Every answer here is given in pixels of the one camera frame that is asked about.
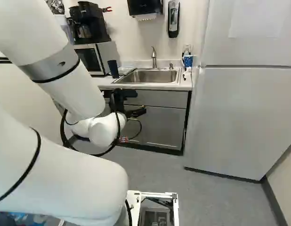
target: faucet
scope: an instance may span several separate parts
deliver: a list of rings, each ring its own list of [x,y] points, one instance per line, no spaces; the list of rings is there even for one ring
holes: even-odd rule
[[[157,68],[157,59],[156,59],[157,53],[156,53],[156,50],[155,50],[154,46],[152,46],[152,48],[153,48],[153,52],[152,52],[152,68]]]
[[[173,70],[173,69],[174,69],[173,63],[170,62],[170,70]]]

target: paper sign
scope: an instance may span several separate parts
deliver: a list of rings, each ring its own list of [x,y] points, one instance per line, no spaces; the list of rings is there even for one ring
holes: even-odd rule
[[[277,38],[289,7],[290,0],[234,0],[228,37]]]

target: white wall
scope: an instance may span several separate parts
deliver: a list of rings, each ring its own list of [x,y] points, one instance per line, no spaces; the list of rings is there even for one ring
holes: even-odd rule
[[[283,156],[280,163],[267,177],[285,219],[291,226],[291,151]]]
[[[158,59],[179,59],[184,44],[194,45],[193,54],[199,52],[199,40],[195,33],[198,25],[199,10],[207,0],[180,1],[180,32],[175,39],[168,38],[167,11],[168,0],[164,0],[164,15],[155,20],[138,21],[129,15],[127,0],[89,0],[99,7],[112,7],[113,12],[104,13],[108,31],[122,61],[151,59],[152,48],[157,51]],[[63,0],[65,7],[74,4],[73,0]]]
[[[61,115],[38,85],[15,65],[0,64],[0,105],[23,124],[61,144]]]

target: refrigerator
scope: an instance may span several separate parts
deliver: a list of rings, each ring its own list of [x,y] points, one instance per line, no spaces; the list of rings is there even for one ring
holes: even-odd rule
[[[203,10],[185,166],[261,180],[291,144],[291,0]]]

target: sink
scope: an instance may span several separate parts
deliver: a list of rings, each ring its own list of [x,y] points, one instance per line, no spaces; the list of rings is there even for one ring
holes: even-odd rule
[[[179,69],[137,68],[113,83],[177,83]]]

